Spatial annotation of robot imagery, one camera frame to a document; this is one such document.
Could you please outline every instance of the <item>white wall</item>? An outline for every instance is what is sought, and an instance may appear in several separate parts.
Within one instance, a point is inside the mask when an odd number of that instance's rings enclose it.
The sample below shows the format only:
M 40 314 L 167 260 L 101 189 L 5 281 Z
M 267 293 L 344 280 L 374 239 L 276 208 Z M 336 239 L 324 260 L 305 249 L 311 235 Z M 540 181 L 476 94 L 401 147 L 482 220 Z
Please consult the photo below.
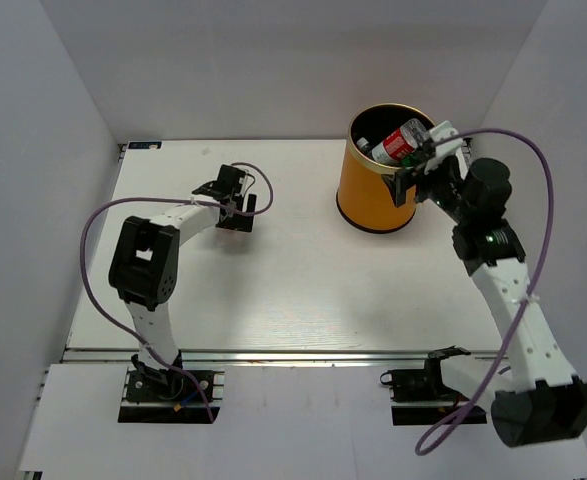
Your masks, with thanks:
M 0 479 L 13 478 L 79 293 L 117 148 L 37 0 L 0 0 Z
M 557 214 L 539 292 L 562 348 L 587 379 L 587 0 L 549 0 L 483 125 L 530 135 L 551 163 Z M 509 216 L 535 261 L 546 209 L 537 160 L 512 140 L 480 144 L 511 167 Z
M 544 0 L 42 0 L 118 141 L 344 137 L 397 101 L 477 127 Z

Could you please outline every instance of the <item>robotic arm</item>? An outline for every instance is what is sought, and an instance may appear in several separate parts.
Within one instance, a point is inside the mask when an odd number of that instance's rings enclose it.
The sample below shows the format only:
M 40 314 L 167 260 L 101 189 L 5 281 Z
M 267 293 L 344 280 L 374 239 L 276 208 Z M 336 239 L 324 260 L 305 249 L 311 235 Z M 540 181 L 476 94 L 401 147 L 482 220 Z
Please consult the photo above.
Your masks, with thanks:
M 503 218 L 511 194 L 510 172 L 497 160 L 480 158 L 462 178 L 453 155 L 461 140 L 432 147 L 457 131 L 444 122 L 430 133 L 431 141 L 419 152 L 419 165 L 383 180 L 396 206 L 415 187 L 418 202 L 431 199 L 455 221 L 455 252 L 505 337 L 529 285 L 524 249 Z M 500 439 L 514 447 L 579 436 L 587 426 L 587 383 L 560 350 L 536 299 L 529 299 L 507 352 L 511 379 L 494 377 L 478 401 L 491 412 Z M 404 393 L 416 399 L 418 392 L 441 398 L 457 391 L 471 398 L 487 369 L 468 355 L 455 347 L 431 352 L 417 376 L 421 381 Z
M 143 219 L 125 220 L 109 270 L 109 284 L 129 310 L 135 330 L 163 359 L 182 368 L 182 357 L 173 339 L 168 300 L 177 282 L 180 246 L 199 232 L 216 226 L 250 232 L 252 216 L 233 215 L 207 206 L 212 199 L 242 210 L 248 175 L 244 170 L 222 165 L 217 180 L 193 191 L 193 204 L 172 208 Z M 248 195 L 246 212 L 254 212 L 257 197 Z M 181 389 L 181 379 L 151 357 L 140 345 L 131 359 L 145 384 L 159 398 L 173 398 Z

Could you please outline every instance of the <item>can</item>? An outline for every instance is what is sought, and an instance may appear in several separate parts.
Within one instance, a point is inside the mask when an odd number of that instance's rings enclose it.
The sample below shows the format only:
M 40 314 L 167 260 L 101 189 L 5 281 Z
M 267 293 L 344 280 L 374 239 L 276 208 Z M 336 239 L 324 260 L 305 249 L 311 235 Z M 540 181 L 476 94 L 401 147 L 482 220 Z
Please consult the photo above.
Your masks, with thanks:
M 412 118 L 420 120 L 427 130 L 434 126 L 433 121 L 416 108 L 396 103 L 369 107 L 358 113 L 349 125 L 336 201 L 342 217 L 360 230 L 395 232 L 415 215 L 415 188 L 407 192 L 407 202 L 396 208 L 382 181 L 382 175 L 393 175 L 403 167 L 376 163 L 356 145 L 361 138 L 366 138 L 370 145 L 377 145 Z

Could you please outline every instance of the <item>orange bucket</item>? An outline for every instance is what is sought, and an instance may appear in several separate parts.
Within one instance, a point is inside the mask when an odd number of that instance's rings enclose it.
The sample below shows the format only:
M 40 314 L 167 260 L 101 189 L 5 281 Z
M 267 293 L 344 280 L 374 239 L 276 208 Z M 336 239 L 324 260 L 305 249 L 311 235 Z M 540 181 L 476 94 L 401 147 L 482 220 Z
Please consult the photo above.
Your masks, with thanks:
M 433 121 L 419 110 L 395 103 L 385 103 L 358 113 L 349 125 L 346 151 L 342 163 L 337 208 L 354 227 L 370 233 L 391 233 L 407 225 L 415 215 L 415 187 L 407 192 L 407 202 L 393 205 L 381 175 L 393 175 L 402 167 L 389 167 L 366 157 L 355 142 L 364 137 L 377 145 L 412 118 L 427 129 Z

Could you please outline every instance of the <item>black label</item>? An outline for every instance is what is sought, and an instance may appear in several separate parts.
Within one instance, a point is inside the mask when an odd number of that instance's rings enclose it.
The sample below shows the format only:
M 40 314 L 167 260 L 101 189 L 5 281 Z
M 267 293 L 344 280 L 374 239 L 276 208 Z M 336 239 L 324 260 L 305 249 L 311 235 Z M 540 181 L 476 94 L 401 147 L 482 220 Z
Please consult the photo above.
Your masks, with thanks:
M 129 150 L 151 150 L 162 148 L 162 142 L 129 142 Z

